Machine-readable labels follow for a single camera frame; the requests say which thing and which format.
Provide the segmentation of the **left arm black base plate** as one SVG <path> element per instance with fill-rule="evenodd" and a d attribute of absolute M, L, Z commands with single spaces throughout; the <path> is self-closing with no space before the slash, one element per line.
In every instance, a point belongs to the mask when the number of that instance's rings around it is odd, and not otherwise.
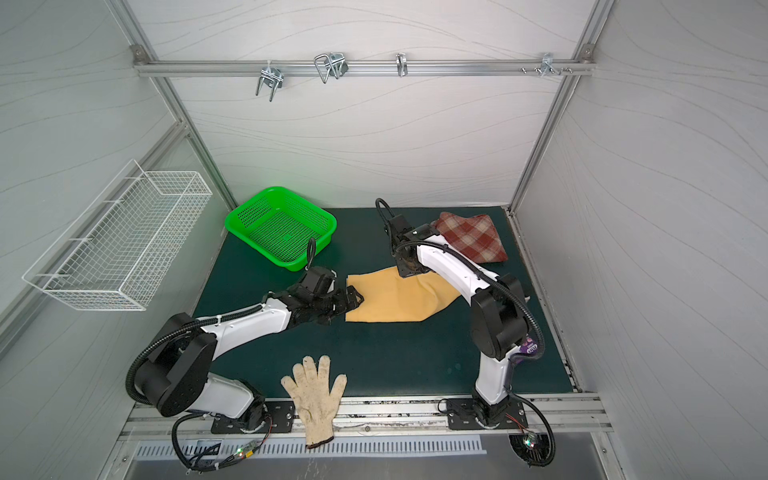
<path fill-rule="evenodd" d="M 290 433 L 295 407 L 290 400 L 257 400 L 243 415 L 214 417 L 211 433 L 220 435 Z"/>

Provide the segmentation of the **metal u-bolt hook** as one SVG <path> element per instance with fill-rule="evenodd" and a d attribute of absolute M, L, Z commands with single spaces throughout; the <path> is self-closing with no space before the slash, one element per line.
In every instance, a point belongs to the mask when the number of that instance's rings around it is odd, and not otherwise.
<path fill-rule="evenodd" d="M 340 79 L 349 70 L 345 55 L 339 52 L 319 54 L 314 58 L 313 64 L 323 84 L 330 78 Z"/>
<path fill-rule="evenodd" d="M 259 96 L 262 92 L 268 93 L 268 99 L 272 102 L 275 98 L 276 92 L 283 87 L 284 76 L 282 72 L 275 67 L 268 64 L 260 71 L 257 85 L 255 88 L 255 95 Z"/>

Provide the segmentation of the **aluminium cross rail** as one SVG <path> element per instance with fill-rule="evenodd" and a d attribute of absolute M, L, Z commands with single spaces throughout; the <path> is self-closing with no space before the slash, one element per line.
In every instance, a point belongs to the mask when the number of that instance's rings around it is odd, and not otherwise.
<path fill-rule="evenodd" d="M 523 75 L 521 67 L 535 67 L 541 58 L 527 60 L 414 60 L 407 58 L 406 77 L 500 77 Z M 262 68 L 270 64 L 286 78 L 314 78 L 318 72 L 312 60 L 294 61 L 156 61 L 136 64 L 134 70 L 141 77 L 258 77 Z M 347 60 L 347 77 L 399 77 L 394 58 L 385 60 Z M 573 62 L 555 59 L 557 66 L 573 69 L 571 76 L 591 75 L 597 65 L 593 62 Z"/>

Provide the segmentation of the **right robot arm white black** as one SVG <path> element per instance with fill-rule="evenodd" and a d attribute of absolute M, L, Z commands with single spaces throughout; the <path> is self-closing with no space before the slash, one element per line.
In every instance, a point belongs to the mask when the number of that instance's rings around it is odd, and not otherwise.
<path fill-rule="evenodd" d="M 513 394 L 514 367 L 546 351 L 542 329 L 530 311 L 521 283 L 489 271 L 453 248 L 438 230 L 413 227 L 378 198 L 375 207 L 389 237 L 402 278 L 435 273 L 458 291 L 471 310 L 470 333 L 480 351 L 473 391 L 478 421 L 491 427 L 518 401 Z"/>

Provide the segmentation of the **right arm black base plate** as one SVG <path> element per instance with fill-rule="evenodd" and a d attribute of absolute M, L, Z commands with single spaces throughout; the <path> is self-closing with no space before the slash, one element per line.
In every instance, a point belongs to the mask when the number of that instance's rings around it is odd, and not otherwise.
<path fill-rule="evenodd" d="M 438 401 L 437 410 L 447 418 L 450 430 L 521 430 L 528 428 L 521 402 L 509 397 L 497 404 L 480 398 L 449 397 Z"/>

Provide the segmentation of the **green plastic basket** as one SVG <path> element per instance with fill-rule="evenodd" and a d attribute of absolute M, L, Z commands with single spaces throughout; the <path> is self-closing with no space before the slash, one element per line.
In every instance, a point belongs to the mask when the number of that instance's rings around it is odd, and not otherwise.
<path fill-rule="evenodd" d="M 320 252 L 337 230 L 336 218 L 284 187 L 270 187 L 225 219 L 227 231 L 274 265 L 297 272 L 308 264 L 308 243 Z"/>

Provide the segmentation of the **red plaid skirt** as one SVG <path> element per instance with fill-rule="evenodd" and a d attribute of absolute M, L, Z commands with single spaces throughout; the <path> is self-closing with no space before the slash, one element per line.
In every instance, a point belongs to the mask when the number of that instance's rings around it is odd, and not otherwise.
<path fill-rule="evenodd" d="M 508 259 L 489 215 L 465 218 L 442 212 L 433 226 L 451 247 L 477 264 L 501 263 Z"/>

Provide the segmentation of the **purple snack packet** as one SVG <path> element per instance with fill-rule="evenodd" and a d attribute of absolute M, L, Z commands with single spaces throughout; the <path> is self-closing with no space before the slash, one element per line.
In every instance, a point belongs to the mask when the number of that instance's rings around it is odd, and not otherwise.
<path fill-rule="evenodd" d="M 539 345 L 531 337 L 527 336 L 510 360 L 517 365 L 524 361 L 536 360 L 540 357 Z"/>

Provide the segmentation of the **yellow tan skirt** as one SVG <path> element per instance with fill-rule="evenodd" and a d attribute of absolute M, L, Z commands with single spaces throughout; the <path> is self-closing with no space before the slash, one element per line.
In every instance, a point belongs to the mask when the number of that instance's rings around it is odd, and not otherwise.
<path fill-rule="evenodd" d="M 351 323 L 422 322 L 460 297 L 434 272 L 402 278 L 396 267 L 350 275 L 347 285 L 364 297 L 359 307 L 345 315 Z"/>

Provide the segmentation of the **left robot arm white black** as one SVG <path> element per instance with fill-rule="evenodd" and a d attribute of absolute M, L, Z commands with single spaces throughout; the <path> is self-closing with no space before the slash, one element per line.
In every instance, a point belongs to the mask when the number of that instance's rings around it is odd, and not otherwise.
<path fill-rule="evenodd" d="M 126 393 L 163 417 L 208 414 L 253 431 L 267 416 L 263 395 L 243 381 L 212 373 L 213 362 L 246 343 L 307 322 L 328 324 L 363 302 L 355 287 L 337 284 L 333 270 L 310 264 L 297 283 L 267 293 L 259 303 L 205 317 L 176 314 L 132 361 Z"/>

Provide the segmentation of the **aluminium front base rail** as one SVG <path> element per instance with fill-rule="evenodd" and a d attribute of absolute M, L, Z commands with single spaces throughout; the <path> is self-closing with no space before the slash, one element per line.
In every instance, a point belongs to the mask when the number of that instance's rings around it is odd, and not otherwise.
<path fill-rule="evenodd" d="M 589 393 L 542 394 L 527 397 L 544 414 L 539 418 L 525 406 L 527 429 L 544 433 L 545 422 L 558 433 L 611 433 L 611 424 L 600 398 Z M 433 396 L 346 397 L 334 419 L 336 437 L 459 434 L 450 428 L 445 403 Z M 168 440 L 175 418 L 165 418 L 153 408 L 136 406 L 118 439 L 120 441 Z"/>

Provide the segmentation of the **white knit work glove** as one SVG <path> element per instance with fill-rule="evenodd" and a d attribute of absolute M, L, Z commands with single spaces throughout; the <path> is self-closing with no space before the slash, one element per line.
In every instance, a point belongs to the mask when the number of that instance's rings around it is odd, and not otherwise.
<path fill-rule="evenodd" d="M 333 421 L 347 386 L 347 376 L 338 375 L 330 382 L 331 360 L 327 355 L 318 363 L 305 356 L 292 367 L 292 375 L 284 376 L 281 385 L 294 403 L 304 425 L 308 450 L 319 448 L 334 439 Z"/>

